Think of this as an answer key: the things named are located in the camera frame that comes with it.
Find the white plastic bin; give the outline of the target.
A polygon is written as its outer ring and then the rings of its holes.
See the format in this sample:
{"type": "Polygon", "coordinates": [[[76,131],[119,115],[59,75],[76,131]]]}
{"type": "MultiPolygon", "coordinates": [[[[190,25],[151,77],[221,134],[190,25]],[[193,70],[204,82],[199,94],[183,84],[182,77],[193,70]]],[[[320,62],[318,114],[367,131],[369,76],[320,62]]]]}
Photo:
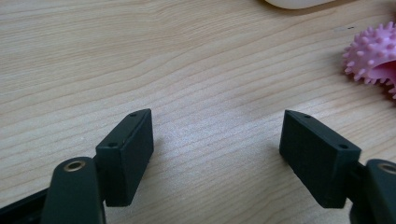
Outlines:
{"type": "Polygon", "coordinates": [[[304,9],[330,3],[334,0],[265,0],[267,3],[284,9],[304,9]]]}

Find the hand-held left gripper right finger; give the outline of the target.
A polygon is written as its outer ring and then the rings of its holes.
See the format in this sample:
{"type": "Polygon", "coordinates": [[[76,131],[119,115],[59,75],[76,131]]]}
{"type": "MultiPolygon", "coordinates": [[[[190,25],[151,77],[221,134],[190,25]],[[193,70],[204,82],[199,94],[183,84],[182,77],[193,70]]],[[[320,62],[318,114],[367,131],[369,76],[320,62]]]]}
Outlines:
{"type": "Polygon", "coordinates": [[[284,112],[279,153],[324,208],[342,208],[347,174],[361,149],[307,114],[284,112]]]}

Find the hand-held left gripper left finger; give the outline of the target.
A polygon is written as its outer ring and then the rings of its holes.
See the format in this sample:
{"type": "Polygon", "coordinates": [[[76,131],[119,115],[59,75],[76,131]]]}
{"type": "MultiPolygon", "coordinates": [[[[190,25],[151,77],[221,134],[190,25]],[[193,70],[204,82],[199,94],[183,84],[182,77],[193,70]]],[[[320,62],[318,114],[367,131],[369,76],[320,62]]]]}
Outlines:
{"type": "Polygon", "coordinates": [[[96,147],[104,200],[109,207],[132,203],[154,151],[151,110],[127,115],[96,147]]]}

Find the pink spiky ball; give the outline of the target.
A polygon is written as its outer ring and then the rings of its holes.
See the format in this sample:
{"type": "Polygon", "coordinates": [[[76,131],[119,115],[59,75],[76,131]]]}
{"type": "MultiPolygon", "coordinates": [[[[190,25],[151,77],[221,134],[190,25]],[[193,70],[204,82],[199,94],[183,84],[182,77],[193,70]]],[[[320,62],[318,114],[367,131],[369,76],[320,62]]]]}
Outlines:
{"type": "Polygon", "coordinates": [[[396,24],[393,21],[368,27],[354,36],[344,49],[346,75],[365,84],[385,84],[396,100],[396,24]]]}

